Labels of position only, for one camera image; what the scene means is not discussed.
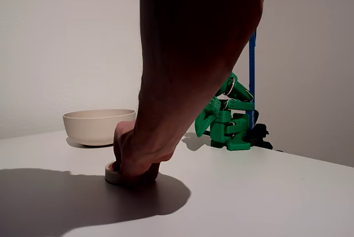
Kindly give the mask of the person's bare hand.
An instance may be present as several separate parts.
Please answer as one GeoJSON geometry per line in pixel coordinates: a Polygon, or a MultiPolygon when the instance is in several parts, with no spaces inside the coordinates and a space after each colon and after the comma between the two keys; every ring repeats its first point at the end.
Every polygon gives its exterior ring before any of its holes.
{"type": "Polygon", "coordinates": [[[139,99],[133,122],[120,122],[114,133],[114,155],[124,185],[153,183],[161,162],[168,161],[206,98],[139,99]]]}

